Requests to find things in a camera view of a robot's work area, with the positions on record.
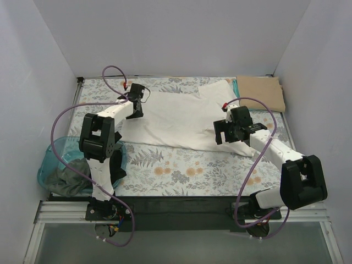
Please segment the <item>white t shirt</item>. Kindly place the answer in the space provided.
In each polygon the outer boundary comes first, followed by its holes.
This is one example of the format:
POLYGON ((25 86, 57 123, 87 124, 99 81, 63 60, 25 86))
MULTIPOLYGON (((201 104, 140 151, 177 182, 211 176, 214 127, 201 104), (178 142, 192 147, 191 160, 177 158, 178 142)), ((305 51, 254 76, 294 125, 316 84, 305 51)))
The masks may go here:
POLYGON ((215 142, 213 123, 226 118, 221 107, 235 98, 233 88, 226 80, 200 86, 196 93, 153 91, 142 105, 144 116, 122 122, 122 140, 251 157, 254 149, 243 142, 220 145, 215 142))

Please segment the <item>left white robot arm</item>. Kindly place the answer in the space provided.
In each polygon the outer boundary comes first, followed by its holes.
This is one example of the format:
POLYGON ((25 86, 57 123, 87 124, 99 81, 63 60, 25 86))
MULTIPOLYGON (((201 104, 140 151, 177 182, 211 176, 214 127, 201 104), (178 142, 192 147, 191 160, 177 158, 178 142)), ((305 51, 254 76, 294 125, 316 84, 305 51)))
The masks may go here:
POLYGON ((125 119, 144 116, 142 98, 146 90, 146 87, 133 83, 130 90, 120 96, 114 105, 84 116, 79 149, 87 160, 94 182, 92 198, 102 202, 98 213, 106 220, 113 219, 117 213, 116 205, 110 202, 114 194, 110 163, 116 151, 116 144, 122 138, 116 131, 116 125, 125 119))

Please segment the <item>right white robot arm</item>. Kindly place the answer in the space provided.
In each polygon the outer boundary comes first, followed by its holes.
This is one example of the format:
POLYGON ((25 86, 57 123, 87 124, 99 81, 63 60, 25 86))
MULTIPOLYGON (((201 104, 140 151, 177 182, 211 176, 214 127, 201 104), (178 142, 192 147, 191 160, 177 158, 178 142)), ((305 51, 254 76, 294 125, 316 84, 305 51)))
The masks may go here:
POLYGON ((244 208, 254 218, 264 217, 270 209, 282 206, 296 210, 328 197, 320 159, 305 156, 276 139, 269 129, 254 123, 247 107, 225 104, 226 118, 214 122, 215 142, 243 142, 260 152, 280 172, 280 186, 250 195, 244 208))

